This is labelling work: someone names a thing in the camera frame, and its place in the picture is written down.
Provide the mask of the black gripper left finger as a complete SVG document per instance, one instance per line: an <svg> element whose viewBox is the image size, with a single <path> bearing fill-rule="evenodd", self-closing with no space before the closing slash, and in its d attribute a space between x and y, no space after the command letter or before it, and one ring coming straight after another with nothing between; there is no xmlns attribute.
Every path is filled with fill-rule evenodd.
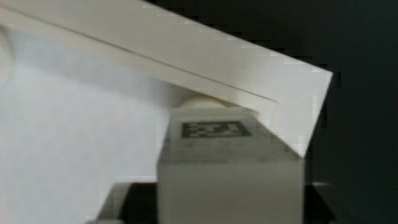
<svg viewBox="0 0 398 224"><path fill-rule="evenodd" d="M98 217L86 224L158 224L157 183L116 183Z"/></svg>

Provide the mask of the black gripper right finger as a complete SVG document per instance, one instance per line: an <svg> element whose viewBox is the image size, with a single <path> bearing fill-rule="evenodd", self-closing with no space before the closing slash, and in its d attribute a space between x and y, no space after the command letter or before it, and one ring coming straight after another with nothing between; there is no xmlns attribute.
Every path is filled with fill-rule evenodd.
<svg viewBox="0 0 398 224"><path fill-rule="evenodd" d="M304 189L304 224L334 224L336 216L322 197L320 188L326 183L306 185Z"/></svg>

